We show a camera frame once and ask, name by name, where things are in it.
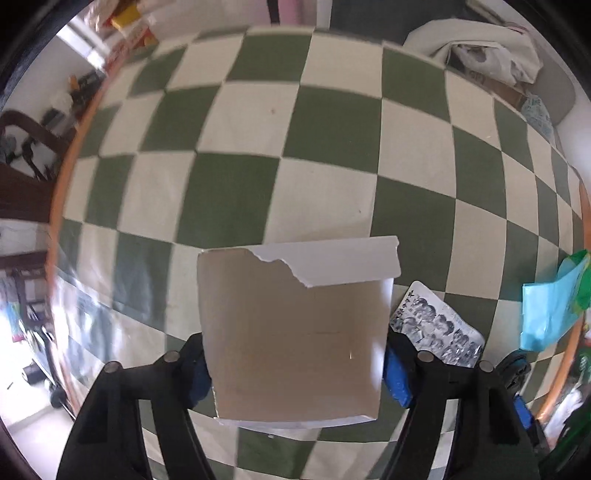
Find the silver pill blister pack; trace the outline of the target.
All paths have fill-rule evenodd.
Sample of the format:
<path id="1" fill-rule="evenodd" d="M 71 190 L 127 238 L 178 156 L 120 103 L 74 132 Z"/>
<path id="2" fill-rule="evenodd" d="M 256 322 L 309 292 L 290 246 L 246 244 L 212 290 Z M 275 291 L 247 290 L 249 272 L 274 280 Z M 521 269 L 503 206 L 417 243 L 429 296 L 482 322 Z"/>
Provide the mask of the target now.
<path id="1" fill-rule="evenodd" d="M 485 346 L 483 335 L 420 281 L 409 287 L 390 326 L 417 351 L 428 351 L 452 366 L 474 368 Z"/>

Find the blue green plastic bag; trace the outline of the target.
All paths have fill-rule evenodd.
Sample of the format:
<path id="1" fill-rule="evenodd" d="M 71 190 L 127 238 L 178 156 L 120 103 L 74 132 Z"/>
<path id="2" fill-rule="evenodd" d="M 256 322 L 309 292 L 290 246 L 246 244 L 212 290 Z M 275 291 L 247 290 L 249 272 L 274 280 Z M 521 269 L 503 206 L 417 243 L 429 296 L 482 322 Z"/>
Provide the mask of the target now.
<path id="1" fill-rule="evenodd" d="M 524 284 L 522 295 L 520 348 L 542 352 L 590 307 L 590 252 L 566 257 L 553 281 Z"/>

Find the white green cardboard box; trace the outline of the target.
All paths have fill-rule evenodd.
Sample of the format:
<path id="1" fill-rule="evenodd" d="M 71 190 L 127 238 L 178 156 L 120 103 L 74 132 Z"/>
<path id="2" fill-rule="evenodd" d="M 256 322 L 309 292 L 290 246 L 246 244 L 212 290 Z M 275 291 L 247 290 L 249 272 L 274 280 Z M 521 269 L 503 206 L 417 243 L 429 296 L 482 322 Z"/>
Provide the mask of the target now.
<path id="1" fill-rule="evenodd" d="M 202 251 L 199 320 L 217 417 L 281 429 L 376 419 L 398 247 L 385 236 Z"/>

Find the dark wooden chair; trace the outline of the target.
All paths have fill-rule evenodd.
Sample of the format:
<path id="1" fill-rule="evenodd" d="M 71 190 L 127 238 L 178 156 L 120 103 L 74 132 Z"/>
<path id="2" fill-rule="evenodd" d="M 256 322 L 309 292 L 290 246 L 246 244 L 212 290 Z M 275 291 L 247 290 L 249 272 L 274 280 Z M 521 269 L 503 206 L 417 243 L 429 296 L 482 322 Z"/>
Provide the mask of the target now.
<path id="1" fill-rule="evenodd" d="M 49 129 L 17 110 L 1 114 L 1 218 L 48 224 L 51 203 L 61 165 L 77 133 L 68 121 L 63 133 Z M 53 154 L 40 169 L 34 147 L 42 145 Z"/>

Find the green white checkered tablecloth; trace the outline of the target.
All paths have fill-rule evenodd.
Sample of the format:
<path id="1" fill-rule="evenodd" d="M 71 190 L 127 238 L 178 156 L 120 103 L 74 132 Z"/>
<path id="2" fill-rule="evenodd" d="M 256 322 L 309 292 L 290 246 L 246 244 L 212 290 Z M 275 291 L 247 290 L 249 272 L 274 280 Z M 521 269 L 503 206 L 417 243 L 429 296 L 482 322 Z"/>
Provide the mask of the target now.
<path id="1" fill-rule="evenodd" d="M 200 323 L 216 247 L 395 235 L 499 362 L 521 288 L 584 243 L 573 167 L 507 103 L 398 46 L 308 27 L 201 33 L 108 80 L 54 200 L 52 314 L 79 406 L 103 365 Z"/>

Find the grey sofa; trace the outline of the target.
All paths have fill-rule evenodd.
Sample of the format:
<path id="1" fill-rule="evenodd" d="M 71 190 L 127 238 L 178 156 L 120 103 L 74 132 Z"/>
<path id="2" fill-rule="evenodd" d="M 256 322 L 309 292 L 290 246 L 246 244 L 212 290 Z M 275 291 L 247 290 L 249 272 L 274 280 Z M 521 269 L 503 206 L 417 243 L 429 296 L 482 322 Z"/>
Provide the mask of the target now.
<path id="1" fill-rule="evenodd" d="M 528 90 L 541 98 L 552 124 L 557 126 L 575 105 L 575 88 L 567 73 L 541 46 L 536 45 L 536 50 L 542 68 Z"/>

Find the beige cloth on sofa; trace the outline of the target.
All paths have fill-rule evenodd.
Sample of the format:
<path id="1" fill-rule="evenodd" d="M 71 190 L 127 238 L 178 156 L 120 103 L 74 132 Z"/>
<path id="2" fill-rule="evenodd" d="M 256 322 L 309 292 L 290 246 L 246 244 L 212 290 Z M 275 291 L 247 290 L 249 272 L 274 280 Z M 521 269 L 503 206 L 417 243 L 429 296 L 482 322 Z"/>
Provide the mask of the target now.
<path id="1" fill-rule="evenodd" d="M 527 32 L 477 21 L 430 21 L 413 30 L 404 47 L 442 64 L 456 56 L 468 70 L 508 86 L 535 83 L 543 68 Z"/>

